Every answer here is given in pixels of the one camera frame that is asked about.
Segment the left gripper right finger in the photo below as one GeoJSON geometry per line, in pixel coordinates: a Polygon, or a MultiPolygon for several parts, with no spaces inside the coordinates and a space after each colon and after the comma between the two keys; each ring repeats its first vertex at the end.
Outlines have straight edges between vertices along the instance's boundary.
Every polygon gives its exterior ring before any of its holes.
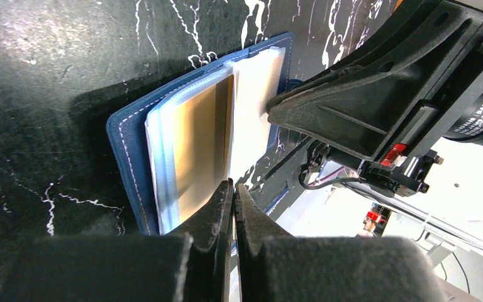
{"type": "Polygon", "coordinates": [[[445,301],[408,239],[295,237],[242,185],[233,206],[243,301],[445,301]]]}

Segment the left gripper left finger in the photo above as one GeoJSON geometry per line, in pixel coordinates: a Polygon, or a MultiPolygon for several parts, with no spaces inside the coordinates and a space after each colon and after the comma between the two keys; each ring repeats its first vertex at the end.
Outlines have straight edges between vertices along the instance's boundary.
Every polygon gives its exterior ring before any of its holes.
{"type": "Polygon", "coordinates": [[[227,301],[232,180],[170,233],[57,237],[19,256],[0,301],[227,301]]]}

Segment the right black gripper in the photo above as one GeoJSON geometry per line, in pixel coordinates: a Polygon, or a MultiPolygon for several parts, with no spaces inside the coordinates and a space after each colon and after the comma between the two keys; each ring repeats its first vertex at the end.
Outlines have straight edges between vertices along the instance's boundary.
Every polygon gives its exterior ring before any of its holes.
{"type": "Polygon", "coordinates": [[[425,193],[439,138],[483,146],[483,7],[404,1],[350,55],[274,97],[268,119],[309,135],[387,196],[425,193]]]}

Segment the blue leather card holder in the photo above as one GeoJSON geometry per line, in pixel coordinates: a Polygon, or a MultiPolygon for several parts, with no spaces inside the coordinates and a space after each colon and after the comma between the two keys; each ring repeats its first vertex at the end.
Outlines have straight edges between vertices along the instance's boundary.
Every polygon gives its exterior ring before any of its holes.
{"type": "Polygon", "coordinates": [[[153,173],[145,131],[145,121],[150,110],[166,100],[169,94],[188,85],[191,81],[218,71],[224,63],[254,57],[259,52],[271,47],[286,50],[286,61],[280,74],[278,88],[279,92],[284,92],[296,83],[296,80],[289,77],[294,39],[295,35],[292,32],[285,32],[224,55],[146,93],[108,118],[106,132],[141,234],[163,235],[166,233],[166,230],[160,225],[160,212],[155,202],[153,173]]]}

